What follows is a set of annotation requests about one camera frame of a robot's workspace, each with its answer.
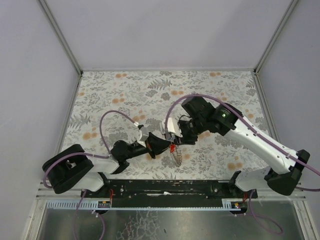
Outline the red key tag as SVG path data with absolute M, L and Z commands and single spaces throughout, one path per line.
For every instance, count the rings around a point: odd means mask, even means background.
M 170 153 L 173 153 L 175 151 L 175 145 L 171 144 L 170 145 Z

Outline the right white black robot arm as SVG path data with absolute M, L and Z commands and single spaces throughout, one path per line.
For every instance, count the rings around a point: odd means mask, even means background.
M 290 196 L 297 188 L 310 153 L 304 149 L 290 149 L 256 128 L 243 114 L 228 103 L 218 107 L 201 96 L 189 97 L 181 104 L 190 120 L 180 120 L 178 125 L 183 139 L 193 144 L 198 135 L 209 131 L 234 140 L 267 163 L 266 168 L 236 171 L 230 183 L 244 192 L 269 188 Z

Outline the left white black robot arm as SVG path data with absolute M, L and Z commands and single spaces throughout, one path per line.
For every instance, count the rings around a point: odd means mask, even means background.
M 170 145 L 170 141 L 152 133 L 144 142 L 118 140 L 108 155 L 88 153 L 80 144 L 74 144 L 43 164 L 43 185 L 56 194 L 72 188 L 96 192 L 105 185 L 103 174 L 120 174 L 129 166 L 129 159 L 145 154 L 155 158 Z

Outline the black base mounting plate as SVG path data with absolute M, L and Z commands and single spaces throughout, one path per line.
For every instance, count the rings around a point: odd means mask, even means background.
M 104 179 L 97 191 L 82 191 L 106 210 L 227 210 L 243 214 L 255 190 L 243 191 L 231 180 Z

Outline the left aluminium frame post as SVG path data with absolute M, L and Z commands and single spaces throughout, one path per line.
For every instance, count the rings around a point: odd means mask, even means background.
M 78 76 L 81 76 L 83 74 L 83 70 L 78 63 L 75 55 L 73 54 L 70 45 L 68 44 L 63 32 L 61 31 L 61 28 L 54 17 L 54 14 L 52 10 L 50 9 L 50 6 L 48 5 L 46 0 L 37 0 L 36 1 L 39 4 L 39 7 L 41 8 L 43 14 L 45 15 L 50 27 L 52 28 L 52 31 L 54 32 L 55 36 L 57 37 L 57 40 L 62 47 L 66 57 L 70 61 L 73 69 L 77 73 Z

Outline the aluminium frame post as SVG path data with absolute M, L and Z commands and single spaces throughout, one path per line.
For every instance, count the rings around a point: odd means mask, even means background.
M 73 69 L 77 73 L 78 76 L 81 76 L 83 74 L 83 70 L 78 63 L 75 55 L 73 54 L 70 45 L 68 44 L 63 32 L 61 31 L 61 28 L 54 17 L 54 14 L 52 10 L 50 9 L 50 6 L 48 5 L 46 0 L 37 0 L 36 1 L 39 4 L 39 7 L 41 8 L 43 14 L 45 15 L 50 27 L 52 28 L 52 31 L 54 32 L 55 36 L 57 37 L 57 40 L 62 47 L 66 57 L 70 61 Z
M 274 33 L 272 34 L 271 39 L 269 40 L 262 56 L 260 57 L 258 63 L 256 64 L 255 68 L 253 69 L 253 72 L 255 75 L 258 74 L 258 72 L 262 69 L 265 61 L 267 60 L 269 54 L 271 53 L 274 45 L 276 44 L 278 38 L 280 37 L 282 31 L 284 30 L 286 24 L 290 20 L 293 12 L 295 11 L 296 7 L 300 3 L 300 0 L 291 0 L 287 9 L 285 10 L 280 22 L 278 23 Z

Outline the right aluminium frame post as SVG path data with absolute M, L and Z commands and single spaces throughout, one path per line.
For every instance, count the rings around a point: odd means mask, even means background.
M 253 69 L 253 72 L 255 75 L 258 74 L 258 72 L 262 69 L 265 61 L 267 60 L 269 54 L 271 53 L 274 45 L 276 44 L 278 38 L 280 37 L 282 31 L 284 30 L 286 24 L 290 20 L 293 12 L 295 11 L 296 7 L 300 3 L 300 0 L 291 0 L 287 9 L 285 10 L 280 22 L 278 23 L 274 33 L 272 34 L 271 39 L 269 40 L 262 56 L 260 57 L 258 63 L 256 64 L 255 68 Z

